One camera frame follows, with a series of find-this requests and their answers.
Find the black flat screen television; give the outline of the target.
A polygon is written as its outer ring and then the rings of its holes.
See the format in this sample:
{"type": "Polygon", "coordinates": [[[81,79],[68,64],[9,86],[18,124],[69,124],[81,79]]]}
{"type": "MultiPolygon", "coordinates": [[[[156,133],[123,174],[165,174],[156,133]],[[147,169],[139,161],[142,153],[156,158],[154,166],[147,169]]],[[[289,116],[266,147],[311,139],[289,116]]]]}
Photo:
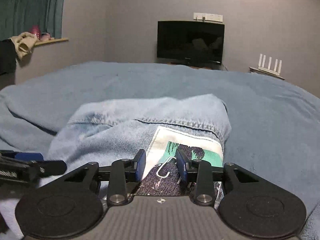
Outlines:
{"type": "Polygon", "coordinates": [[[200,21],[159,21],[157,57],[192,63],[222,63],[225,25],[200,21]]]}

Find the beige cloth on sill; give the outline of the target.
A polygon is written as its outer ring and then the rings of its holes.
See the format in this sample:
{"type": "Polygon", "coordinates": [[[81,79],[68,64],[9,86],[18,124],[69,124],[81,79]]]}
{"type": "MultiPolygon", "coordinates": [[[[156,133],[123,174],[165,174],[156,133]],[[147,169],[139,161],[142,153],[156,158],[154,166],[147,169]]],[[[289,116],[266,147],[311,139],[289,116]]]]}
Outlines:
{"type": "Polygon", "coordinates": [[[10,39],[14,44],[17,58],[20,61],[32,52],[35,43],[38,41],[37,36],[29,32],[23,32],[18,36],[12,36],[10,39]]]}

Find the wooden television stand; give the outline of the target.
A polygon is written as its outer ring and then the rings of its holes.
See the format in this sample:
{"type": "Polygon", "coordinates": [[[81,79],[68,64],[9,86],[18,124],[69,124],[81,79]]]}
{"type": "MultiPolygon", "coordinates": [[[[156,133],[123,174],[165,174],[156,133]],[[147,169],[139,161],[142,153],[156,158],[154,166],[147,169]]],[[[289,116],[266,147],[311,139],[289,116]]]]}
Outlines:
{"type": "Polygon", "coordinates": [[[189,63],[177,63],[177,62],[171,62],[170,65],[182,65],[187,66],[194,69],[209,69],[209,70],[222,70],[222,71],[228,71],[227,67],[215,63],[203,63],[203,64],[189,64],[189,63]]]}

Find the wooden window sill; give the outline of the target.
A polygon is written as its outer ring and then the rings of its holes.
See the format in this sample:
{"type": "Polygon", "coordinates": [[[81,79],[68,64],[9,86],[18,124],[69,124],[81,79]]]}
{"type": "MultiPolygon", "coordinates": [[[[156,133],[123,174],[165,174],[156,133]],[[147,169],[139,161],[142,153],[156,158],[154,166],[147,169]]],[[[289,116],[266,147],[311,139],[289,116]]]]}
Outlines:
{"type": "Polygon", "coordinates": [[[67,41],[69,41],[69,38],[51,38],[46,41],[36,42],[34,46],[38,47],[38,46],[44,46],[44,45],[51,44],[51,43],[59,43],[59,42],[67,42],[67,41]]]}

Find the white wall power strip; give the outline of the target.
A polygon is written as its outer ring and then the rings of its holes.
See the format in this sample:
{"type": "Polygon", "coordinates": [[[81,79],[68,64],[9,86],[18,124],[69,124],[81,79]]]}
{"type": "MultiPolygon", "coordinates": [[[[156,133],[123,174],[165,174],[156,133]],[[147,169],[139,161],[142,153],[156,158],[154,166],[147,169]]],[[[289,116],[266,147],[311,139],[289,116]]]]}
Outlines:
{"type": "Polygon", "coordinates": [[[212,21],[212,22],[223,22],[223,16],[218,14],[208,14],[202,12],[194,12],[193,19],[196,21],[212,21]]]}

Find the light blue denim jacket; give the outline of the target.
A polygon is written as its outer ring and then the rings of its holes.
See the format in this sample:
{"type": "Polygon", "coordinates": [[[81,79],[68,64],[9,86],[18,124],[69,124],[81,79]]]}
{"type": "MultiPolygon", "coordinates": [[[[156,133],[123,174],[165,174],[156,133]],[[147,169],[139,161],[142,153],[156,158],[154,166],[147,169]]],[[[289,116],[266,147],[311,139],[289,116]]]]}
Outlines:
{"type": "Polygon", "coordinates": [[[72,171],[96,161],[109,166],[146,151],[138,194],[179,196],[191,187],[176,166],[176,150],[220,167],[231,132],[227,107],[212,94],[186,99],[117,99],[82,105],[58,131],[32,124],[13,111],[1,117],[1,148],[40,152],[72,171]]]}

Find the teal window curtain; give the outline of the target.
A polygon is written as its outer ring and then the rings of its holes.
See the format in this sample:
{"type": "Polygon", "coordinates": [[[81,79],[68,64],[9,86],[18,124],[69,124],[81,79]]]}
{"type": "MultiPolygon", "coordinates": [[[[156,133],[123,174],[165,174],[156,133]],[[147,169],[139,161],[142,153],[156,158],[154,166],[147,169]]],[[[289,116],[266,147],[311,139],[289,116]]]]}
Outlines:
{"type": "Polygon", "coordinates": [[[64,0],[1,0],[1,40],[38,26],[40,33],[62,37],[64,0]]]}

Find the blue fleece bed blanket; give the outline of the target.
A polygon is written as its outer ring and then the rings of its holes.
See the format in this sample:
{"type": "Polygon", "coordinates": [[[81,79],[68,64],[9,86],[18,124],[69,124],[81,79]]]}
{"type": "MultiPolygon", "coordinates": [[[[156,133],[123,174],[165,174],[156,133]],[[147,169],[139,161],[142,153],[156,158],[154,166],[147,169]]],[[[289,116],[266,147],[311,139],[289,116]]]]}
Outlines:
{"type": "Polygon", "coordinates": [[[231,124],[222,163],[297,195],[308,217],[300,238],[319,239],[319,98],[285,81],[166,64],[87,62],[6,87],[1,117],[13,111],[58,131],[87,103],[207,94],[223,101],[231,124]]]}

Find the white wifi router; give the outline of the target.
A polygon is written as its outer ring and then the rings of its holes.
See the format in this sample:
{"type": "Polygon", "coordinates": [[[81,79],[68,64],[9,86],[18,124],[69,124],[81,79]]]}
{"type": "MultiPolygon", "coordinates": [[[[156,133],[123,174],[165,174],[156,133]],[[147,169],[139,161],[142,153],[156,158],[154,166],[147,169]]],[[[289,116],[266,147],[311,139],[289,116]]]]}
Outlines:
{"type": "Polygon", "coordinates": [[[285,80],[281,76],[283,61],[279,59],[272,59],[271,56],[267,57],[264,54],[259,55],[258,64],[255,67],[249,67],[251,73],[263,74],[276,79],[285,80]]]}

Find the black garment at left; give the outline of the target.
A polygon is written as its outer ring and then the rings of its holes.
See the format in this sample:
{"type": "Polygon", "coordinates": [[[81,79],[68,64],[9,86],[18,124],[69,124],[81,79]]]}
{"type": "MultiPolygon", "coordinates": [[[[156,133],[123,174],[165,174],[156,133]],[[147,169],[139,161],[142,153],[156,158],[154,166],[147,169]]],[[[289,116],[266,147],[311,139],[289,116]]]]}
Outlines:
{"type": "Polygon", "coordinates": [[[0,42],[0,74],[11,74],[16,71],[16,49],[11,39],[0,42]]]}

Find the pink item on sill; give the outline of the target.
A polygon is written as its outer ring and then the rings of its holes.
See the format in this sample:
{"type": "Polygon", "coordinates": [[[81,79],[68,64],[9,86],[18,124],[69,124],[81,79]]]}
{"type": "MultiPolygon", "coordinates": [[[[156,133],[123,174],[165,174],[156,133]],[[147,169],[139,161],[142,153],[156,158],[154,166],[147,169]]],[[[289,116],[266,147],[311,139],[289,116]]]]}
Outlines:
{"type": "Polygon", "coordinates": [[[48,32],[42,33],[38,25],[32,25],[29,30],[29,33],[34,34],[37,37],[38,41],[49,41],[54,40],[55,38],[50,35],[48,32]]]}

